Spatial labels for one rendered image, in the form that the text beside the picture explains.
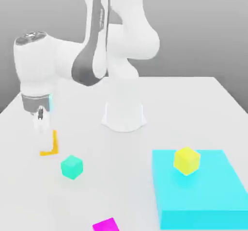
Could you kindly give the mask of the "large cyan box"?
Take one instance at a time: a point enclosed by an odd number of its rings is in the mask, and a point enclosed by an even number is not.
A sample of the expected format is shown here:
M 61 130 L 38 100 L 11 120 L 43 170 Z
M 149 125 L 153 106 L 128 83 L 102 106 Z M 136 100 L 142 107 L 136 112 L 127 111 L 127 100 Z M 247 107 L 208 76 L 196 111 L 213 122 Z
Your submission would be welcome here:
M 153 150 L 152 176 L 161 230 L 247 230 L 248 193 L 222 150 L 199 150 L 185 176 L 174 150 Z

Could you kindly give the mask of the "small yellow cube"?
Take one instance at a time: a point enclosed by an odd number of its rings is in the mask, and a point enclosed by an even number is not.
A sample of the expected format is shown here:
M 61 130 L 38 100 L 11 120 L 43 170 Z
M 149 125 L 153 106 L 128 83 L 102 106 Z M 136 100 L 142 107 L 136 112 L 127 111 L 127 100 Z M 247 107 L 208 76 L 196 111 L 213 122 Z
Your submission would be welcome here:
M 188 176 L 198 170 L 201 155 L 190 147 L 177 150 L 174 154 L 173 166 L 184 176 Z

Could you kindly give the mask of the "small green cube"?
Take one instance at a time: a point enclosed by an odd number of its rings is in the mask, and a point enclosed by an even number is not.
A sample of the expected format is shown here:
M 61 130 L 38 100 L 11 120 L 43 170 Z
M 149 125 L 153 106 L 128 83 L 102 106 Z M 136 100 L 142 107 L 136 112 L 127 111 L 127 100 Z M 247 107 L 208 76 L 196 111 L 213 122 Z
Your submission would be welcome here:
M 83 161 L 74 155 L 61 162 L 62 174 L 69 179 L 76 179 L 83 172 Z

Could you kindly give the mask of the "small magenta cube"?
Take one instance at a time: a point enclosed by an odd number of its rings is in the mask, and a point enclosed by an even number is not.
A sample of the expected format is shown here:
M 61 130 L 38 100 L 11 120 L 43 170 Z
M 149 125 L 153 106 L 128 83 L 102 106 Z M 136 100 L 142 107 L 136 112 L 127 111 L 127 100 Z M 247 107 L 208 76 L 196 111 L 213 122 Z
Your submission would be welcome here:
M 114 218 L 103 220 L 93 224 L 93 231 L 120 231 Z

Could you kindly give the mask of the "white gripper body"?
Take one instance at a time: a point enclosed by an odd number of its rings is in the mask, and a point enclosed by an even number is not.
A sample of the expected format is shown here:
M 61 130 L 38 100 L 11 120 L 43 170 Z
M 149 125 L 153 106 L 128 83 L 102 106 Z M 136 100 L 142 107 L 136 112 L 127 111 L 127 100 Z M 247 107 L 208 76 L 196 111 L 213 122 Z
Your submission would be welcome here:
M 51 151 L 53 144 L 53 131 L 50 125 L 50 118 L 44 115 L 38 118 L 38 114 L 33 117 L 33 127 L 35 133 L 35 141 L 39 151 Z

